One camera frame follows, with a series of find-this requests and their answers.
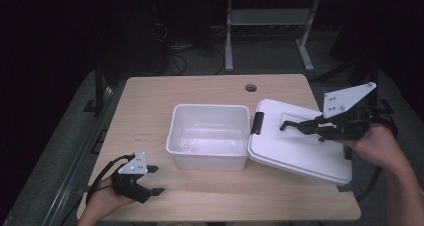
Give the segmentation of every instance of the white plastic container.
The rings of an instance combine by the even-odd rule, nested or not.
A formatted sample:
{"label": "white plastic container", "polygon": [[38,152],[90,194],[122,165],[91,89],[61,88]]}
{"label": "white plastic container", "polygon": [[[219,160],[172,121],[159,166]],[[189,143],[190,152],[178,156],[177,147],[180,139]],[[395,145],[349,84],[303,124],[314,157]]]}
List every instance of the white plastic container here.
{"label": "white plastic container", "polygon": [[180,169],[241,171],[249,135],[246,106],[180,104],[174,108],[166,149]]}

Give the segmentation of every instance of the dark floor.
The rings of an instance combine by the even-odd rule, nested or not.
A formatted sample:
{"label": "dark floor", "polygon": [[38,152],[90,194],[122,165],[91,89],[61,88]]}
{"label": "dark floor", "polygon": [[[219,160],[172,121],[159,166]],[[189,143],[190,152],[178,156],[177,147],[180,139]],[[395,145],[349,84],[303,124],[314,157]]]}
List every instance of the dark floor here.
{"label": "dark floor", "polygon": [[[261,38],[256,42],[234,44],[234,72],[231,74],[304,74],[314,78],[335,68],[341,62],[329,56],[337,31],[315,29],[307,48],[316,67],[307,73],[295,47],[298,31],[292,30],[277,37]],[[175,75],[187,67],[182,75],[229,74],[220,70],[223,64],[223,43],[213,44],[213,50],[194,48],[171,58],[169,68],[162,75]],[[352,69],[325,82],[310,83],[319,106],[324,92],[349,87]],[[64,225],[75,225],[76,211],[72,208],[86,189],[97,155],[91,153],[99,135],[109,127],[114,110],[125,86],[125,80],[105,93],[105,107],[97,117],[84,112],[89,100],[95,98],[94,72],[80,85],[61,122],[34,168],[5,225],[59,225],[69,212]],[[396,84],[383,72],[379,74],[379,99],[386,99],[393,108],[393,118],[399,128],[398,140],[424,185],[424,125],[403,99]],[[353,180],[356,195],[367,186],[374,167],[353,155]],[[387,188],[381,174],[375,189],[359,205],[362,216],[354,222],[321,222],[323,225],[387,225]],[[130,225],[130,223],[101,223],[100,225]],[[293,225],[319,225],[317,222],[293,222]]]}

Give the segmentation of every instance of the forearm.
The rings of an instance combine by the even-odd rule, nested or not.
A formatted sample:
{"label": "forearm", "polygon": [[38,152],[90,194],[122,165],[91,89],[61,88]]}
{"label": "forearm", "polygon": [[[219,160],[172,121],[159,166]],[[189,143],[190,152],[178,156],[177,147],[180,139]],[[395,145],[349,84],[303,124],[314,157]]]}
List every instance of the forearm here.
{"label": "forearm", "polygon": [[389,189],[389,225],[424,225],[424,198],[409,163],[385,170]]}

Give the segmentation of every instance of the person's right hand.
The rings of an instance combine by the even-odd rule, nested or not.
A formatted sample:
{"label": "person's right hand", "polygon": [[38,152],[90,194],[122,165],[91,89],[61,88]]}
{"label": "person's right hand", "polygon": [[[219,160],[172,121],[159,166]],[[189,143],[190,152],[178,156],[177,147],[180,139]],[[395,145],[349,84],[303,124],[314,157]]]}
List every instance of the person's right hand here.
{"label": "person's right hand", "polygon": [[338,141],[349,146],[359,156],[386,170],[401,168],[408,161],[388,127],[372,124],[368,132],[358,141]]}

